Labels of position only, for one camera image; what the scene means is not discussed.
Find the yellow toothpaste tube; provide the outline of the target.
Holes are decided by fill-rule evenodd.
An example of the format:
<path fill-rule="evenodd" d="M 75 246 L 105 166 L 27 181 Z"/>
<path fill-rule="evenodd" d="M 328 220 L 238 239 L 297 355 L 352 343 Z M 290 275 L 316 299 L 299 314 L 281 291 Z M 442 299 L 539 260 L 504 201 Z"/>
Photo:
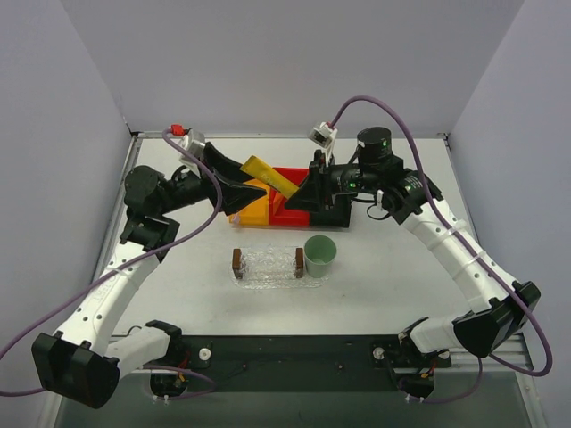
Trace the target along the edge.
<path fill-rule="evenodd" d="M 291 198 L 299 190 L 299 187 L 296 184 L 257 156 L 252 155 L 245 163 L 242 164 L 240 170 L 249 176 L 258 179 L 263 184 L 272 187 L 287 199 Z"/>

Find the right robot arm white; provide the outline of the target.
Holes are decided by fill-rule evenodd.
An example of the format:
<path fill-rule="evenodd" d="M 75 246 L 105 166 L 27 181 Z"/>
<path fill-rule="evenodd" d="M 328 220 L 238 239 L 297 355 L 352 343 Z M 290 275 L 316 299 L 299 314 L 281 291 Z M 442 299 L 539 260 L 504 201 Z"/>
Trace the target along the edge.
<path fill-rule="evenodd" d="M 441 191 L 392 150 L 392 134 L 382 127 L 359 132 L 355 160 L 335 163 L 335 129 L 327 123 L 310 132 L 318 145 L 309 173 L 287 201 L 290 210 L 331 210 L 337 200 L 360 193 L 374 196 L 382 209 L 415 235 L 434 255 L 468 302 L 465 315 L 423 318 L 406 335 L 413 350 L 429 354 L 460 346 L 486 358 L 523 327 L 541 298 L 532 282 L 520 283 L 499 267 L 457 218 Z"/>

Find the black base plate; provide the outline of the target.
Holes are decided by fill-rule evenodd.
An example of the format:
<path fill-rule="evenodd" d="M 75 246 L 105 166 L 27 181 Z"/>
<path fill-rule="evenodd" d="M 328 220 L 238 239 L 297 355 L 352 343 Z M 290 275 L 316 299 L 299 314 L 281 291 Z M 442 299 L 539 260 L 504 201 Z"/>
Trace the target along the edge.
<path fill-rule="evenodd" d="M 394 391 L 402 377 L 434 388 L 434 371 L 451 367 L 444 352 L 420 355 L 395 334 L 182 335 L 159 366 L 190 369 L 217 392 Z"/>

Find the mint green cup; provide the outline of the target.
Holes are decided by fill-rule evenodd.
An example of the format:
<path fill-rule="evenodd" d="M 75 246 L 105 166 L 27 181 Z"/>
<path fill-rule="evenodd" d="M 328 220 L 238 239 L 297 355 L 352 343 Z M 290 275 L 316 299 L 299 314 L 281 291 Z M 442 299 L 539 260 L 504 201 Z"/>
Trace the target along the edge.
<path fill-rule="evenodd" d="M 330 271 L 337 255 L 335 242 L 325 235 L 314 235 L 303 245 L 304 263 L 309 276 L 321 278 Z"/>

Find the clear textured oval tray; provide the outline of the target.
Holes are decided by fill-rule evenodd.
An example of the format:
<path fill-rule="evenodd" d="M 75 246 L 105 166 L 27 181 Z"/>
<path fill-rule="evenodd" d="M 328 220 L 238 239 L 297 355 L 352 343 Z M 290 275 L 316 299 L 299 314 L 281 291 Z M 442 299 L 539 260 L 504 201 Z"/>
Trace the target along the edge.
<path fill-rule="evenodd" d="M 301 279 L 274 280 L 270 282 L 238 281 L 234 278 L 229 265 L 229 278 L 234 282 L 236 286 L 246 290 L 317 288 L 325 284 L 330 279 L 330 277 L 330 274 L 327 274 L 321 278 L 314 278 L 309 276 L 304 263 L 304 277 Z"/>

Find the clear toothbrush holder brown ends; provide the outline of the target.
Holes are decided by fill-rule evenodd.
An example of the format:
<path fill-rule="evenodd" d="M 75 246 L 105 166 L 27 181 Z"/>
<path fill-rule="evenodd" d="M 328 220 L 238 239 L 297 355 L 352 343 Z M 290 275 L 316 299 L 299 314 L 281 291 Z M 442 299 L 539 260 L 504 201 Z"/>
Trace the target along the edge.
<path fill-rule="evenodd" d="M 232 250 L 230 269 L 238 281 L 301 279 L 304 277 L 301 247 L 242 247 Z"/>

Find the yellow plastic bin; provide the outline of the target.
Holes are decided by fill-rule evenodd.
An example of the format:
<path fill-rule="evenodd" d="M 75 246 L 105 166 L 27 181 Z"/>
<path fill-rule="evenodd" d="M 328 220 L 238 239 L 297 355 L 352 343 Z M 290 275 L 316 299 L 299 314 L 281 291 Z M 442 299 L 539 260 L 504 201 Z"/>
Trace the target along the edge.
<path fill-rule="evenodd" d="M 228 217 L 228 223 L 233 226 L 243 227 L 262 227 L 269 225 L 269 196 L 270 187 L 263 184 L 257 179 L 251 179 L 246 182 L 247 185 L 252 185 L 265 191 L 265 194 L 254 202 L 251 202 L 245 208 L 239 210 L 236 214 Z M 241 218 L 241 223 L 235 225 L 231 222 L 232 218 L 237 215 Z"/>

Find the black plastic bin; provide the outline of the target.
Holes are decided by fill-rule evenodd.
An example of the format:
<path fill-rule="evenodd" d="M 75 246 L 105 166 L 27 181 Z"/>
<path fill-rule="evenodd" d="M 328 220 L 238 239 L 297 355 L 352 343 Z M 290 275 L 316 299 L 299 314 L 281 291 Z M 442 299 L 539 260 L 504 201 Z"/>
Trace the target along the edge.
<path fill-rule="evenodd" d="M 310 214 L 311 227 L 349 228 L 351 224 L 352 198 L 339 195 L 332 207 Z"/>

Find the red plastic bin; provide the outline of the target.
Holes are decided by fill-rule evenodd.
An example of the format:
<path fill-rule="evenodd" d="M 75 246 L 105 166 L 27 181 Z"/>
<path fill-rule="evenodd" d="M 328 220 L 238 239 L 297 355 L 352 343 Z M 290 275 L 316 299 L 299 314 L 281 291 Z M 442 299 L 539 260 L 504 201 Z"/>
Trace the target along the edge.
<path fill-rule="evenodd" d="M 308 169 L 275 167 L 275 170 L 290 182 L 300 186 L 308 174 Z M 308 228 L 310 213 L 302 210 L 289 210 L 285 207 L 286 199 L 279 196 L 273 188 L 269 190 L 269 225 L 281 227 Z"/>

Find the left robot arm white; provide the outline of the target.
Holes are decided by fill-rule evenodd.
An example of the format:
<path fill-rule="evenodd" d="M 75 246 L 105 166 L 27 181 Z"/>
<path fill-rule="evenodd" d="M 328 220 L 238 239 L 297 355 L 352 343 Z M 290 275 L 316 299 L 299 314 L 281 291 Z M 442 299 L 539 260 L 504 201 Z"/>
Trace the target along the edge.
<path fill-rule="evenodd" d="M 127 222 L 102 276 L 53 334 L 40 334 L 32 356 L 42 387 L 91 408 L 105 405 L 125 375 L 151 363 L 184 368 L 189 352 L 180 328 L 153 320 L 117 342 L 112 333 L 145 279 L 173 247 L 179 223 L 169 213 L 208 200 L 232 215 L 265 196 L 241 165 L 210 143 L 192 170 L 183 161 L 171 177 L 145 165 L 125 177 Z"/>

